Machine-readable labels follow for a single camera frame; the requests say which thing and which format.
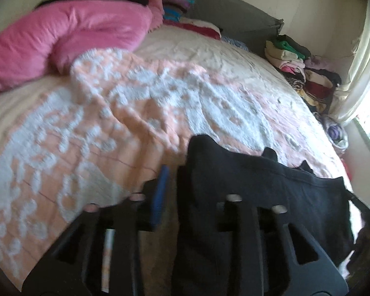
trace silver screw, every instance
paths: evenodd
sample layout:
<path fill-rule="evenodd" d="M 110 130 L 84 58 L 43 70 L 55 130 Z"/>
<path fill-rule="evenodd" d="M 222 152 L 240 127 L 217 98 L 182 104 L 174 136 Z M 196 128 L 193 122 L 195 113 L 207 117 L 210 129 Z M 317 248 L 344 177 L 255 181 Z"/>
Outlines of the silver screw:
<path fill-rule="evenodd" d="M 271 208 L 271 210 L 273 211 L 273 213 L 277 213 L 277 214 L 279 214 L 279 213 L 286 213 L 288 211 L 288 209 L 285 206 L 283 206 L 283 205 L 273 206 Z"/>
<path fill-rule="evenodd" d="M 231 194 L 231 195 L 227 195 L 226 196 L 226 200 L 227 201 L 230 201 L 231 203 L 239 203 L 243 199 L 242 199 L 242 197 L 240 195 Z"/>
<path fill-rule="evenodd" d="M 84 211 L 86 211 L 87 213 L 95 213 L 98 212 L 98 210 L 99 205 L 96 205 L 95 203 L 88 203 L 84 206 Z"/>
<path fill-rule="evenodd" d="M 131 201 L 144 201 L 145 200 L 145 195 L 142 193 L 133 193 L 130 195 L 129 199 Z"/>

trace gray headboard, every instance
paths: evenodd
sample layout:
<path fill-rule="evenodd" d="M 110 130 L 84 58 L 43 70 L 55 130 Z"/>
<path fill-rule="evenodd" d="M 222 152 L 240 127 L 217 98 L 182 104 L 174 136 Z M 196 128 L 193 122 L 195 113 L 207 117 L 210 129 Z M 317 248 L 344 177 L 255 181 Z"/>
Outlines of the gray headboard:
<path fill-rule="evenodd" d="M 195 0 L 187 17 L 208 21 L 222 34 L 244 42 L 249 50 L 264 57 L 266 40 L 274 38 L 283 21 L 242 0 Z"/>

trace white curtain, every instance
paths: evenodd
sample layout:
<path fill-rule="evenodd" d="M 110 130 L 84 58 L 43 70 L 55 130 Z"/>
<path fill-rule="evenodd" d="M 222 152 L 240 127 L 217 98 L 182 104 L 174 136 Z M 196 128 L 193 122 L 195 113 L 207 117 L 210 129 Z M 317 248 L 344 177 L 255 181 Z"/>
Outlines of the white curtain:
<path fill-rule="evenodd" d="M 352 120 L 370 90 L 370 0 L 359 48 L 343 85 L 334 93 L 330 116 L 343 124 Z"/>

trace green cloth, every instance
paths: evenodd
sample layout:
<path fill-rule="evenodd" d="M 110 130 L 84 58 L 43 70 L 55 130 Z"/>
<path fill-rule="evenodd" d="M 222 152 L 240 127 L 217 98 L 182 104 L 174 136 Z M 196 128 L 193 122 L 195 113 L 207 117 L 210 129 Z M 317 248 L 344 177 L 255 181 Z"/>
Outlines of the green cloth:
<path fill-rule="evenodd" d="M 291 51 L 293 53 L 296 53 L 297 56 L 304 60 L 306 58 L 306 56 L 298 51 L 296 51 L 296 49 L 292 48 L 289 43 L 287 43 L 286 41 L 278 41 L 278 40 L 274 40 L 273 41 L 274 45 L 276 48 L 278 49 L 281 49 L 281 50 L 288 50 L 288 51 Z"/>

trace floral blanket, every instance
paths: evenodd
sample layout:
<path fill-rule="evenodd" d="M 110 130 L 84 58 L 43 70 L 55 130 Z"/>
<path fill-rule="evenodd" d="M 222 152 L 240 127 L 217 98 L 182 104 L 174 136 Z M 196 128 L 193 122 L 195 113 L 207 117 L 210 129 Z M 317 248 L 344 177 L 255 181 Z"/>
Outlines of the floral blanket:
<path fill-rule="evenodd" d="M 307 160 L 317 176 L 345 174 L 314 117 L 297 116 L 307 112 L 301 101 L 281 103 L 196 64 L 91 50 L 72 65 L 71 81 L 21 116 L 0 149 L 0 266 L 19 288 L 85 204 L 118 203 L 162 164 L 174 173 L 193 134 L 253 155 L 271 147 L 281 163 Z M 170 280 L 173 253 L 160 254 L 150 258 L 147 290 Z"/>

